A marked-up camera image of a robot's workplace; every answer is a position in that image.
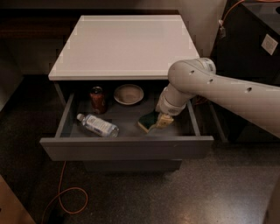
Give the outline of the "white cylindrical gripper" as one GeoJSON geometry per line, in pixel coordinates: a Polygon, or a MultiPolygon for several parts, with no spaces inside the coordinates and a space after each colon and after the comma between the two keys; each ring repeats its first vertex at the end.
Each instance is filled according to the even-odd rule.
{"type": "Polygon", "coordinates": [[[193,97],[193,94],[178,91],[174,86],[165,87],[156,106],[156,128],[163,129],[172,124],[173,116],[179,115],[193,97]]]}

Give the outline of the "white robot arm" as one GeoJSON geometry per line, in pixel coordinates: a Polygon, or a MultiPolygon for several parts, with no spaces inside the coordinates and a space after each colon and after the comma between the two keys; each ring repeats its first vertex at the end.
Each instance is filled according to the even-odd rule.
{"type": "MultiPolygon", "coordinates": [[[[168,73],[160,111],[176,115],[195,95],[206,97],[273,135],[279,133],[279,89],[214,73],[207,59],[181,60],[168,73]]],[[[186,160],[161,207],[164,224],[279,224],[278,143],[217,142],[186,160]]]]}

